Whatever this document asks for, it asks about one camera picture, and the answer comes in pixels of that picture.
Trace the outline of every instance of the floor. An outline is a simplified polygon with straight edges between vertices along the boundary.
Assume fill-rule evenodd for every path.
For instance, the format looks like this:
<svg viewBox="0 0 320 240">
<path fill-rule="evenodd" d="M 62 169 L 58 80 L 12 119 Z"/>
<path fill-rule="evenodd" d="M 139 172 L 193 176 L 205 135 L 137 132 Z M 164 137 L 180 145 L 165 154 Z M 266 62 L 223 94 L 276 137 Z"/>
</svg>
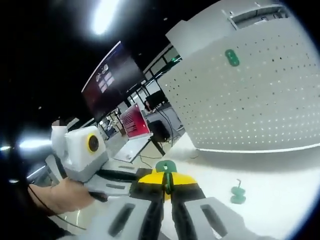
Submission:
<svg viewBox="0 0 320 240">
<path fill-rule="evenodd" d="M 173 141 L 173 144 L 180 137 L 176 137 Z M 116 134 L 110 140 L 107 141 L 107 151 L 109 157 L 113 157 L 119 149 L 126 143 L 127 139 L 125 136 Z M 171 141 L 162 143 L 163 150 L 167 153 L 171 149 Z M 137 156 L 132 164 L 141 168 L 150 168 L 150 166 L 155 166 L 155 164 L 162 158 L 162 155 L 156 149 L 152 142 L 148 143 L 147 146 L 142 150 L 139 156 Z M 56 222 L 60 227 L 67 229 L 69 232 L 79 235 L 84 233 L 84 230 L 80 228 L 88 228 L 94 216 L 99 215 L 103 210 L 106 209 L 105 203 L 95 201 L 92 205 L 76 212 L 68 212 L 67 214 L 60 215 L 61 218 L 68 221 L 71 224 L 63 222 L 56 216 L 51 217 L 51 219 Z M 167 240 L 168 238 L 161 234 L 159 240 Z"/>
</svg>

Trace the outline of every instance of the computer screen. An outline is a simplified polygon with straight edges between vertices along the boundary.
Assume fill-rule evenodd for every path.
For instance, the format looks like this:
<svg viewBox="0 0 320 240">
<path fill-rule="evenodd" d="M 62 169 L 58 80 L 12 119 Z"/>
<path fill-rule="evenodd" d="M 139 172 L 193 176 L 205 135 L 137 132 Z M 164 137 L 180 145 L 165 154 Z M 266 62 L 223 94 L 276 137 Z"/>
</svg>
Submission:
<svg viewBox="0 0 320 240">
<path fill-rule="evenodd" d="M 130 88 L 143 80 L 142 71 L 118 42 L 94 70 L 82 94 L 98 122 L 127 98 Z"/>
<path fill-rule="evenodd" d="M 162 90 L 156 91 L 155 93 L 147 96 L 145 98 L 149 103 L 149 107 L 151 110 L 155 109 L 159 104 L 168 102 L 168 99 Z"/>
</svg>

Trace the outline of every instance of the white table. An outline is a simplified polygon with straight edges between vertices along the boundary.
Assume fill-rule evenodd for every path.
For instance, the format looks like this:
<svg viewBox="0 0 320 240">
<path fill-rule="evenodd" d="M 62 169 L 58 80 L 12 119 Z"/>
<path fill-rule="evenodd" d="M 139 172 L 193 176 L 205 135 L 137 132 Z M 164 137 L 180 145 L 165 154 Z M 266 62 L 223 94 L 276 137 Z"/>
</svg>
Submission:
<svg viewBox="0 0 320 240">
<path fill-rule="evenodd" d="M 261 236 L 280 240 L 294 235 L 318 200 L 320 147 L 280 153 L 202 152 L 185 133 L 162 160 L 173 160 L 179 173 L 196 179 L 206 197 L 240 214 L 246 227 Z M 242 205 L 230 202 L 237 179 L 246 191 Z M 171 211 L 166 201 L 161 231 L 177 240 Z"/>
</svg>

